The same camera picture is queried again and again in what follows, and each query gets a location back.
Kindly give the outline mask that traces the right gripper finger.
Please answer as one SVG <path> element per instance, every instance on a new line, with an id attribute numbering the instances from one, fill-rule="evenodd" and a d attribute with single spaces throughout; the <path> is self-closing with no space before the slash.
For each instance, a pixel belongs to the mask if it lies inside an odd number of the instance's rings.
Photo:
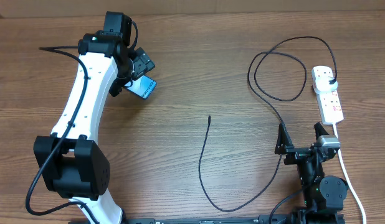
<path id="1" fill-rule="evenodd" d="M 275 145 L 275 154 L 288 154 L 294 149 L 292 140 L 288 134 L 287 128 L 283 123 L 278 126 L 278 137 Z"/>
<path id="2" fill-rule="evenodd" d="M 314 129 L 315 129 L 316 139 L 319 139 L 319 137 L 323 135 L 329 135 L 329 133 L 325 130 L 325 128 L 321 125 L 320 122 L 317 122 L 314 125 Z"/>

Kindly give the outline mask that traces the blue screen smartphone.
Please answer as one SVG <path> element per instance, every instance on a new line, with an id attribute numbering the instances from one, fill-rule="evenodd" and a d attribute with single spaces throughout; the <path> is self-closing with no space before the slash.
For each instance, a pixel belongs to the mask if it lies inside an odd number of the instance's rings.
<path id="1" fill-rule="evenodd" d="M 150 96 L 150 94 L 152 94 L 156 86 L 157 86 L 156 81 L 154 81 L 150 77 L 147 77 L 146 75 L 143 75 L 136 81 L 128 82 L 124 87 L 128 91 L 146 100 Z"/>

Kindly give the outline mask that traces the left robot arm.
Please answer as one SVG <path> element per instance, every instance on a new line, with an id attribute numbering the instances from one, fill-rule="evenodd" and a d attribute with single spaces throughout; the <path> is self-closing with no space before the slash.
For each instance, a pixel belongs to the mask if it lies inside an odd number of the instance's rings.
<path id="1" fill-rule="evenodd" d="M 77 44 L 78 72 L 67 104 L 48 136 L 38 136 L 36 179 L 76 205 L 89 223 L 126 223 L 112 198 L 110 163 L 98 146 L 98 128 L 107 96 L 128 90 L 147 99 L 156 87 L 148 77 L 154 62 L 137 47 L 136 23 L 121 12 L 107 12 L 103 29 Z"/>

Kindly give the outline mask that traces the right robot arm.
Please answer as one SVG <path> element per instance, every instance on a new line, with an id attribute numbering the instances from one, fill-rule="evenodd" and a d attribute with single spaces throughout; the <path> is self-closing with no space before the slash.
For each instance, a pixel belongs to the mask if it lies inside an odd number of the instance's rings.
<path id="1" fill-rule="evenodd" d="M 333 159 L 340 150 L 340 142 L 329 134 L 320 123 L 314 125 L 316 141 L 310 147 L 296 148 L 281 123 L 275 153 L 284 155 L 285 165 L 296 165 L 301 189 L 283 199 L 269 216 L 270 223 L 344 223 L 338 212 L 344 207 L 349 187 L 347 181 L 333 175 L 325 175 L 322 163 Z M 294 208 L 288 215 L 276 215 L 283 203 L 302 194 L 304 207 Z"/>

